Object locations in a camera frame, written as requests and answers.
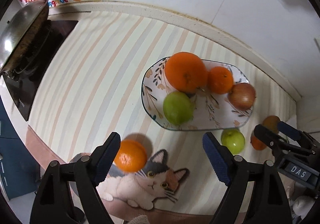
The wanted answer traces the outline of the green apple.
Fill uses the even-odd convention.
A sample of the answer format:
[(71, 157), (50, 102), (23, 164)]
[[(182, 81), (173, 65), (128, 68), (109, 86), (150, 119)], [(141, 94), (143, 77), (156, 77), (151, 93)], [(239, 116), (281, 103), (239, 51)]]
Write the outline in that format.
[(239, 129), (225, 129), (221, 134), (221, 143), (233, 155), (240, 154), (245, 147), (245, 137)]
[(169, 123), (179, 126), (193, 118), (194, 104), (185, 93), (174, 91), (165, 97), (163, 112)]

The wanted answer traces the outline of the orange tangerine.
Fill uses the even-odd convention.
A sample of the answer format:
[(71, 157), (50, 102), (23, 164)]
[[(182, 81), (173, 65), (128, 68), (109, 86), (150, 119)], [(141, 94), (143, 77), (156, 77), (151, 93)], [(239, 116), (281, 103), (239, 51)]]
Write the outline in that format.
[(125, 139), (120, 142), (120, 148), (114, 159), (114, 164), (126, 173), (134, 173), (142, 169), (147, 160), (146, 149), (141, 143)]

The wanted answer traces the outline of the brown green round fruit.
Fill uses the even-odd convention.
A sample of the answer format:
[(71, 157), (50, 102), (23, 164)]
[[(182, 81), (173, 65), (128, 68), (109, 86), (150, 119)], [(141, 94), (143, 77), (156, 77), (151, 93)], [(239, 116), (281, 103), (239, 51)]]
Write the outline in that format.
[(263, 122), (262, 125), (269, 129), (270, 131), (272, 131), (275, 134), (279, 133), (279, 130), (277, 128), (277, 124), (280, 122), (280, 118), (278, 116), (275, 115), (271, 115), (266, 117)]

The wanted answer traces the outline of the brown red apple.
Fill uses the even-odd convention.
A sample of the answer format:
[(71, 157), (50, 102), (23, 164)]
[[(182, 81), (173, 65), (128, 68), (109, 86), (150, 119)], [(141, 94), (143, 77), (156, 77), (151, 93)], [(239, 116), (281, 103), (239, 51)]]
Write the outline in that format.
[(249, 110), (256, 98), (255, 88), (246, 82), (234, 84), (228, 93), (228, 101), (238, 110)]

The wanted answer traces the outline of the small orange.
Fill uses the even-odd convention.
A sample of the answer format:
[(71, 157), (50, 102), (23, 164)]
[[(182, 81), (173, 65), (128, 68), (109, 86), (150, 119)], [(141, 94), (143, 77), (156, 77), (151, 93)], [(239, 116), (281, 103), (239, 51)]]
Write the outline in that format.
[(210, 69), (208, 73), (208, 89), (215, 94), (226, 94), (234, 85), (233, 74), (230, 70), (222, 66)]

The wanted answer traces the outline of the large orange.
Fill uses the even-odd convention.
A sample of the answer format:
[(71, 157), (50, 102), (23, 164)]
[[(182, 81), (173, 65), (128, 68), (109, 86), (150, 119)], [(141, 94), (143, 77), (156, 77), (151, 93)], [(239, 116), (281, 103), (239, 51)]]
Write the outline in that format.
[(198, 88), (206, 87), (208, 80), (203, 61), (189, 52), (178, 52), (168, 58), (164, 74), (173, 88), (187, 94), (194, 94)]

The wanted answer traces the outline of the dark orange persimmon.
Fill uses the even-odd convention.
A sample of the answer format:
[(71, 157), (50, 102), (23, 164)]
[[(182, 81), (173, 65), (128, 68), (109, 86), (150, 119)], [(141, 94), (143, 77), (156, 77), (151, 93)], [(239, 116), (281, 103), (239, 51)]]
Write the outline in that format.
[(260, 141), (255, 135), (252, 135), (251, 136), (251, 145), (252, 147), (255, 149), (255, 150), (258, 150), (258, 151), (262, 151), (264, 150), (267, 146), (262, 142)]

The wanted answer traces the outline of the floral oval ceramic plate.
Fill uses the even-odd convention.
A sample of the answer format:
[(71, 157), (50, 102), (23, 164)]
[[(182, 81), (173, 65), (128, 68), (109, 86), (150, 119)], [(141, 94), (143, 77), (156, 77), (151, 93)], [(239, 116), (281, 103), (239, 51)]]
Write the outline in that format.
[(248, 122), (252, 108), (239, 110), (229, 102), (227, 94), (219, 95), (202, 89), (190, 97), (194, 104), (193, 118), (180, 126), (169, 123), (163, 112), (163, 101), (176, 89), (169, 84), (164, 74), (167, 59), (168, 56), (147, 69), (141, 86), (144, 110), (157, 125), (173, 131), (210, 131), (238, 128)]

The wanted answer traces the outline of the striped cat table mat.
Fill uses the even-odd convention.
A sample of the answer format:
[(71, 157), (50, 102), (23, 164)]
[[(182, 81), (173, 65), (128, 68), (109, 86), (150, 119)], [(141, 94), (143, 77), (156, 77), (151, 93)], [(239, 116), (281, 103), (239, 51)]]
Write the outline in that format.
[(226, 186), (219, 182), (202, 147), (202, 133), (169, 131), (144, 111), (144, 78), (156, 61), (191, 52), (203, 59), (236, 65), (257, 91), (253, 115), (241, 127), (246, 138), (267, 116), (288, 121), (295, 101), (269, 76), (231, 50), (193, 32), (145, 17), (93, 12), (79, 20), (48, 67), (31, 109), (25, 145), (41, 167), (69, 162), (92, 152), (115, 131), (142, 143), (148, 154), (169, 154), (172, 169), (190, 174), (177, 202), (158, 199), (147, 213), (151, 223), (208, 223)]

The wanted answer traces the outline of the black induction cooktop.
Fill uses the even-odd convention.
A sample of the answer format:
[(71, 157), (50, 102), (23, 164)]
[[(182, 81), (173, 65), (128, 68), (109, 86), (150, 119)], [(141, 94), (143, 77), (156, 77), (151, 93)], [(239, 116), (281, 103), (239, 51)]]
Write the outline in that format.
[(21, 63), (3, 75), (12, 100), (25, 121), (29, 119), (35, 95), (47, 68), (77, 23), (77, 20), (44, 22)]

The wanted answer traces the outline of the steel wok with lid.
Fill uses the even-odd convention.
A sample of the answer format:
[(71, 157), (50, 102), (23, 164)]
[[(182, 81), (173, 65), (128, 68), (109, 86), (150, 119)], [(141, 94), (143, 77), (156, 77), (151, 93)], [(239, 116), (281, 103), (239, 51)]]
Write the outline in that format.
[(47, 20), (48, 12), (48, 0), (37, 0), (28, 3), (13, 16), (1, 34), (1, 73), (18, 66)]

